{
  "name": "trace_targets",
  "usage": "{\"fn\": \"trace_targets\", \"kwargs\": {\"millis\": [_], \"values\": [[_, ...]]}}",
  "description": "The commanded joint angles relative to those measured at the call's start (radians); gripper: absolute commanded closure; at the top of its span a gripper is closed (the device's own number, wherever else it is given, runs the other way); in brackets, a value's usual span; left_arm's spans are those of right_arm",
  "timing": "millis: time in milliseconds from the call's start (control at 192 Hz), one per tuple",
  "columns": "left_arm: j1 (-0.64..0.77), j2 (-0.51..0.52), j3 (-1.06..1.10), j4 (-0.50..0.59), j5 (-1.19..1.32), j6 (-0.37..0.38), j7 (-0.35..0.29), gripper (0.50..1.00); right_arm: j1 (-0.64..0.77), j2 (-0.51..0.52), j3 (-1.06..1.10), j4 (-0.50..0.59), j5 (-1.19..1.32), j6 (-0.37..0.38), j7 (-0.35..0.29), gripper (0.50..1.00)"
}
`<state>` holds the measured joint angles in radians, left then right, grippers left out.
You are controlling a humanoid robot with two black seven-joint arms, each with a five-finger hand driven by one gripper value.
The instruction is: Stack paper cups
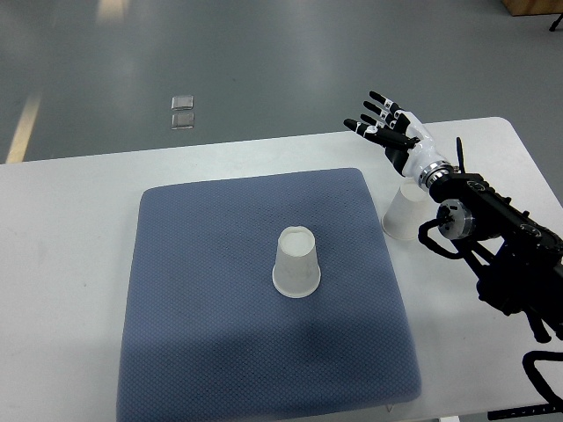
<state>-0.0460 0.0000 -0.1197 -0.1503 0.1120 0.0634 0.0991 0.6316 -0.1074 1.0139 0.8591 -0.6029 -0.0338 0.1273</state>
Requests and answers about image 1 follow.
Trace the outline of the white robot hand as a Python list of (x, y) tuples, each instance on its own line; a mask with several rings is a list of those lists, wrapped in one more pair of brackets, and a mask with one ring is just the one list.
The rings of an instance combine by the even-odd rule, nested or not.
[(371, 101), (363, 105), (376, 117), (363, 113), (362, 122), (345, 119), (345, 127), (360, 136), (368, 135), (370, 142), (386, 148), (385, 156), (395, 170), (428, 192), (438, 178), (449, 173), (449, 162), (438, 153), (433, 136), (414, 114), (378, 92), (370, 91), (369, 96)]

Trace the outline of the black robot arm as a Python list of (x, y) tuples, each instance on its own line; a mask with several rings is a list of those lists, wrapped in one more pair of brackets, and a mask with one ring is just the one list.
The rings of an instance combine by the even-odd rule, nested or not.
[(396, 102), (372, 91), (367, 113), (345, 126), (384, 148), (395, 171), (410, 178), (438, 209), (420, 225), (418, 240), (448, 259), (464, 260), (478, 278), (479, 299), (506, 316), (523, 313), (535, 340), (562, 336), (562, 240), (514, 208), (478, 173), (441, 155), (423, 123)]

